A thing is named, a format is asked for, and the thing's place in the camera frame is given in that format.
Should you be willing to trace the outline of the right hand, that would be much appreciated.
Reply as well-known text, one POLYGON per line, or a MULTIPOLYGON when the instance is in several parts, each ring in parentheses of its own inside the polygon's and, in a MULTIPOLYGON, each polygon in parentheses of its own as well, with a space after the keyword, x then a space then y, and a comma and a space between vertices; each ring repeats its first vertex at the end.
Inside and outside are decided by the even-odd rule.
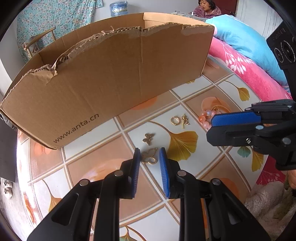
POLYGON ((287 179, 290 187, 296 189, 296 170, 289 170, 287 172, 287 179))

